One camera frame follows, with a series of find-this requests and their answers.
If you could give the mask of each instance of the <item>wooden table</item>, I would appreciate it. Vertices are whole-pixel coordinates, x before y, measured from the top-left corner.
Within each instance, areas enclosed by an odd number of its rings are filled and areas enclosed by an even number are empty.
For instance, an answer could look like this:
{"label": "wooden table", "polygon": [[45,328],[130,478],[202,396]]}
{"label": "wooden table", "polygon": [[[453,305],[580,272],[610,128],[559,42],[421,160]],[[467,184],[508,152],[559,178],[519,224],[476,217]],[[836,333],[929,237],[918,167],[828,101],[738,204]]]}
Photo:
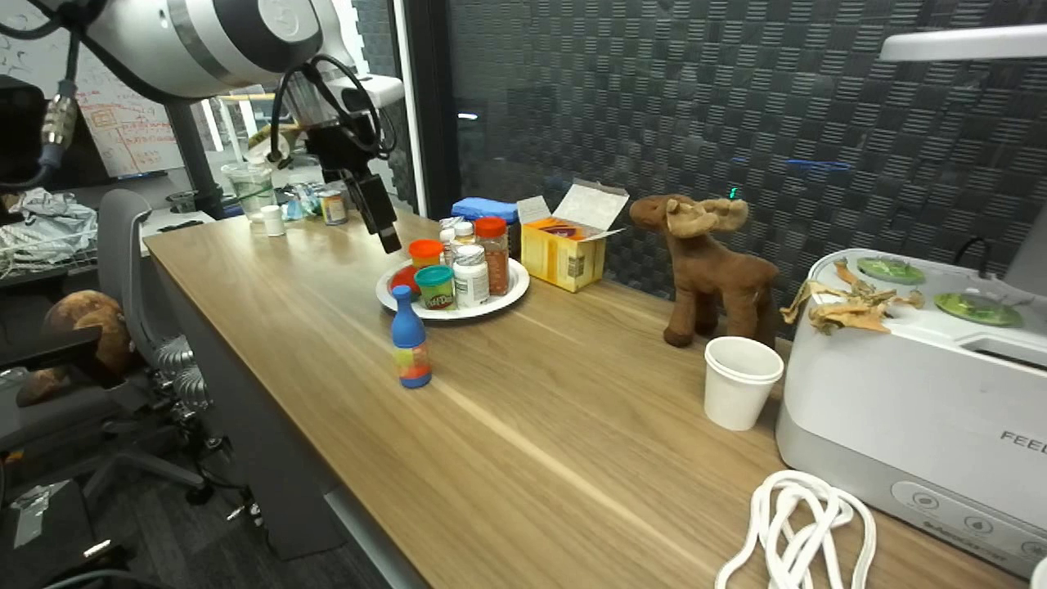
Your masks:
{"label": "wooden table", "polygon": [[[742,547],[750,493],[780,468],[774,398],[746,437],[703,418],[699,344],[660,344],[660,298],[533,286],[502,314],[433,324],[434,383],[405,393],[374,296],[403,256],[359,225],[268,238],[227,220],[147,246],[433,587],[711,587]],[[912,526],[876,524],[873,587],[1021,587]],[[763,564],[737,587],[764,587]]]}

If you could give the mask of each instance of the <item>teddy bear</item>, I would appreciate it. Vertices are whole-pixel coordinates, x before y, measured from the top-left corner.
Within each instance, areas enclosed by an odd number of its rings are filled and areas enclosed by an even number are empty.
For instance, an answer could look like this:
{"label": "teddy bear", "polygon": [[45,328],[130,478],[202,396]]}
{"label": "teddy bear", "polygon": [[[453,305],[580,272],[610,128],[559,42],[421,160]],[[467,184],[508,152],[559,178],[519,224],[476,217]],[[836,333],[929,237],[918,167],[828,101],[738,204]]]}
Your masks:
{"label": "teddy bear", "polygon": [[68,332],[98,332],[96,362],[87,366],[42,366],[26,376],[16,393],[18,406],[55,398],[80,383],[113,388],[133,362],[133,344],[121,305],[104,292],[72,292],[57,298],[42,319],[42,336]]}
{"label": "teddy bear", "polygon": [[746,225],[746,201],[656,192],[638,196],[628,206],[628,220],[667,238],[674,311],[664,328],[664,344],[691,348],[692,333],[713,336],[719,314],[725,319],[722,333],[771,344],[771,286],[778,278],[778,264],[731,251],[713,238],[717,234],[737,234]]}

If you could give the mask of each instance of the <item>stuffed moose toy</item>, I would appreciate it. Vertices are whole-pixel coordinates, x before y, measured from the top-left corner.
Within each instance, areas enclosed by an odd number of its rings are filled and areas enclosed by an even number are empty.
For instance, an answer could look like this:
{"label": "stuffed moose toy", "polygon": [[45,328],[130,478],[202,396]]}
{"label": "stuffed moose toy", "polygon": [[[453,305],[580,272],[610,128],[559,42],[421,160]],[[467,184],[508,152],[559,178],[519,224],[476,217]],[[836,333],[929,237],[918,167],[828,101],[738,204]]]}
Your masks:
{"label": "stuffed moose toy", "polygon": [[719,314],[725,319],[722,333],[771,344],[771,286],[778,270],[713,238],[713,234],[731,234],[750,220],[742,201],[641,196],[628,206],[628,217],[634,225],[667,238],[674,311],[664,328],[664,344],[691,348],[692,333],[717,333]]}

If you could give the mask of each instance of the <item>paper cup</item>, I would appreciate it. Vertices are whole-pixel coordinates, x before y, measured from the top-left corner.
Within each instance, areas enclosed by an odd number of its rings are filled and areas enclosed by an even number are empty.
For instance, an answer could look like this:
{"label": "paper cup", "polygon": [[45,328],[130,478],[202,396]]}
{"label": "paper cup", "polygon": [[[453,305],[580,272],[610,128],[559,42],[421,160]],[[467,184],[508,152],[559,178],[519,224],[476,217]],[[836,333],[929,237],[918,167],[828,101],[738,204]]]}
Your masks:
{"label": "paper cup", "polygon": [[705,418],[729,432],[750,432],[764,396],[780,380],[780,358],[750,336],[717,336],[705,344]]}
{"label": "paper cup", "polygon": [[283,237],[280,206],[261,206],[258,217],[261,217],[266,237]]}

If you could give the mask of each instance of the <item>brown moose figurine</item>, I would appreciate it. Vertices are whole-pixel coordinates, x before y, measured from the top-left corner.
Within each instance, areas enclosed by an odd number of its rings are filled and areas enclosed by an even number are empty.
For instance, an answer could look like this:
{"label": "brown moose figurine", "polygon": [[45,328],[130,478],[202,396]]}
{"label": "brown moose figurine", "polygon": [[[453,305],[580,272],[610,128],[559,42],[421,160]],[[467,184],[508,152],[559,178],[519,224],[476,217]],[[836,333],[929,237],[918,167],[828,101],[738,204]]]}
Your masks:
{"label": "brown moose figurine", "polygon": [[778,270],[713,238],[713,234],[731,234],[750,220],[742,201],[641,196],[628,206],[628,217],[634,225],[667,238],[674,314],[664,328],[664,344],[691,348],[692,333],[717,333],[719,311],[725,314],[722,333],[771,344],[771,286]]}

